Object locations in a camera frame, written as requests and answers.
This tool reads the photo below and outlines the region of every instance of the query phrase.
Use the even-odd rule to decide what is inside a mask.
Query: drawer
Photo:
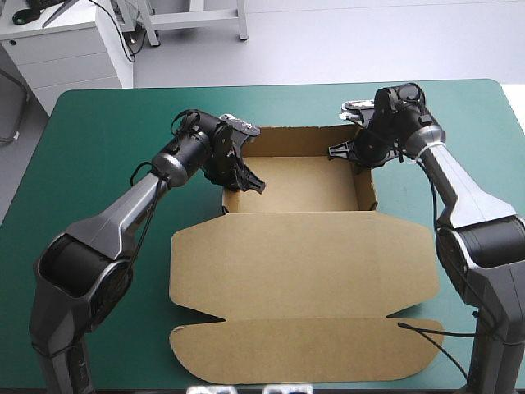
[[[31,89],[116,76],[107,53],[20,64],[18,70]]]
[[[95,27],[3,40],[2,45],[17,66],[106,52]]]
[[[45,88],[33,89],[34,96],[40,101],[43,109],[51,115],[60,95],[68,90],[78,89],[119,89],[121,82],[117,77],[102,78],[99,80],[83,80],[73,84],[54,85]]]

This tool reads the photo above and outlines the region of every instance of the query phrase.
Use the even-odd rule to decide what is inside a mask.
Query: green tabletop
[[[28,335],[33,262],[69,223],[98,213],[128,189],[137,163],[149,160],[170,139],[174,114],[200,108],[215,115],[233,113],[258,125],[333,125],[340,123],[343,101],[373,98],[378,88],[390,84],[82,90],[62,95],[0,227],[0,387],[43,386]],[[500,86],[491,80],[421,86],[429,108],[448,132],[452,154],[484,190],[525,213],[525,136]],[[417,166],[392,162],[374,170],[373,176],[381,212],[431,227],[430,189]],[[104,324],[88,335],[96,387],[184,388],[199,382],[172,354],[168,335],[179,324],[210,317],[170,301],[170,239],[175,231],[220,213],[221,188],[201,173],[159,204],[132,287]],[[471,332],[472,309],[463,304],[441,267],[439,273],[439,295],[402,315],[435,318],[450,331]],[[445,339],[445,347],[465,367],[471,346],[469,339]],[[520,387],[525,387],[524,369]],[[320,386],[462,385],[456,368],[438,355],[423,372],[403,380]]]

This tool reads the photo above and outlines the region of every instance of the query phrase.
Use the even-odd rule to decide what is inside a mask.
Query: cardboard box lid
[[[180,327],[170,343],[182,365],[208,382],[395,380],[421,371],[436,356],[434,346],[398,328],[398,321],[442,329],[419,319],[251,320]]]
[[[172,239],[171,300],[228,320],[385,317],[437,291],[430,232],[382,213],[233,213]]]

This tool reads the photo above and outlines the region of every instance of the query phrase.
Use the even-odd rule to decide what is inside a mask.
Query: brown cardboard
[[[437,293],[430,232],[373,212],[370,171],[326,159],[354,133],[263,128],[243,154],[264,193],[225,191],[229,214],[174,235],[171,299],[226,320],[171,333],[191,373],[228,384],[391,380],[436,355],[387,318]]]
[[[248,320],[177,328],[170,343],[182,365],[208,382],[394,380],[421,371],[436,355],[398,321],[441,329],[414,319]]]
[[[352,126],[264,127],[243,156],[267,187],[225,190],[230,213],[368,211],[377,202],[370,170],[355,171],[351,162],[327,160],[327,147],[354,137]]]
[[[171,300],[226,320],[385,317],[438,290],[430,232],[376,212],[228,214],[172,255]]]

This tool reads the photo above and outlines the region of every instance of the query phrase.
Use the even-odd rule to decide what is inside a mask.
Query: white floor
[[[187,7],[184,1],[152,3],[157,12]],[[490,78],[504,85],[525,129],[524,1],[247,3],[248,41],[238,40],[235,24],[163,31],[159,48],[146,45],[138,55],[135,87]],[[207,8],[234,4],[208,0]],[[12,68],[8,63],[0,52],[0,66]],[[0,77],[0,100],[8,107],[6,84]],[[2,113],[0,124],[7,121]],[[21,140],[0,147],[0,220],[45,123],[34,103]]]

